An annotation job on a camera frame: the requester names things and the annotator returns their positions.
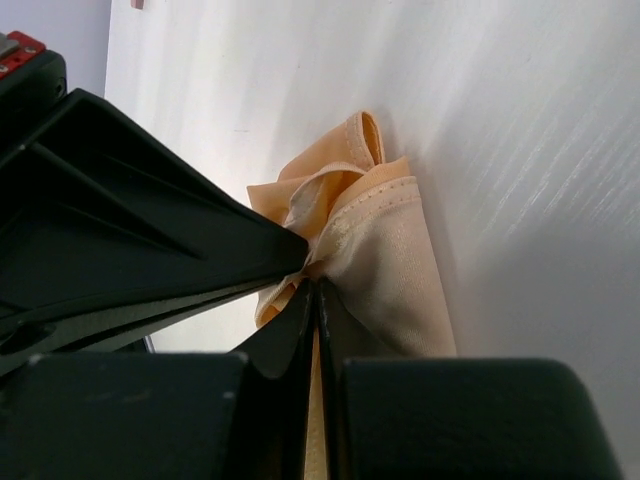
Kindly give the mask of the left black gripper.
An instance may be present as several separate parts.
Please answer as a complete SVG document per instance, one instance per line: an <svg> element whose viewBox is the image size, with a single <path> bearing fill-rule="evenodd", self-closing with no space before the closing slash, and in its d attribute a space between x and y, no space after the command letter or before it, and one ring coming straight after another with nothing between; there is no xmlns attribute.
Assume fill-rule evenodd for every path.
<svg viewBox="0 0 640 480"><path fill-rule="evenodd" d="M67 94L64 58L20 31L1 34L1 148Z"/></svg>

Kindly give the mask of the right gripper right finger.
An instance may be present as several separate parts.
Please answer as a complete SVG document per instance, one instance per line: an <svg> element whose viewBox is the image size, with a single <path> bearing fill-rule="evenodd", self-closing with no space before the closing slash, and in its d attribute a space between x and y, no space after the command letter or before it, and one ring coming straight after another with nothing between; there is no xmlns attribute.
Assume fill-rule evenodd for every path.
<svg viewBox="0 0 640 480"><path fill-rule="evenodd" d="M333 479L618 479L591 397L545 359L425 359L387 346L317 286Z"/></svg>

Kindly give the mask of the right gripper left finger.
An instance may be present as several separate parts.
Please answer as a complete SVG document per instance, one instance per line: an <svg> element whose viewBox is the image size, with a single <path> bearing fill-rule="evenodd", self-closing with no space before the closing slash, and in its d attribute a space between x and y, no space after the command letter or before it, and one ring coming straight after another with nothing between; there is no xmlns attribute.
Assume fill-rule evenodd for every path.
<svg viewBox="0 0 640 480"><path fill-rule="evenodd" d="M226 354L40 356L1 396L5 479L300 479L314 288Z"/></svg>

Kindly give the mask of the peach satin cloth napkin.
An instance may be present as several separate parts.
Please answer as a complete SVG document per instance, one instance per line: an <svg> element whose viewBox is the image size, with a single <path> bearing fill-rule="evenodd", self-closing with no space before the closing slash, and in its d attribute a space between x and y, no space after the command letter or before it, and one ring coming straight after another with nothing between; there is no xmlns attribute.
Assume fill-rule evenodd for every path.
<svg viewBox="0 0 640 480"><path fill-rule="evenodd" d="M248 195L257 213L308 245L298 271L261 291L256 323L261 329L280 314L303 282L313 285L300 479L333 479L326 452L318 283L333 284L345 308L398 353L456 356L418 183L406 159L386 159L373 117L359 112L292 160L275 182L252 186Z"/></svg>

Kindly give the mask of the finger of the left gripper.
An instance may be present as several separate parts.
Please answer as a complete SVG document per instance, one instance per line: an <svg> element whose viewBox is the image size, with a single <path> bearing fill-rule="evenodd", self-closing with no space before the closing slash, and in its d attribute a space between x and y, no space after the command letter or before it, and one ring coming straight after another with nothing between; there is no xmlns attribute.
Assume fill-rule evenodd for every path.
<svg viewBox="0 0 640 480"><path fill-rule="evenodd" d="M32 277L1 281L1 373L31 356L113 341L183 312L226 303L278 277Z"/></svg>
<svg viewBox="0 0 640 480"><path fill-rule="evenodd" d="M1 137L5 320L236 295L298 271L307 252L84 91Z"/></svg>

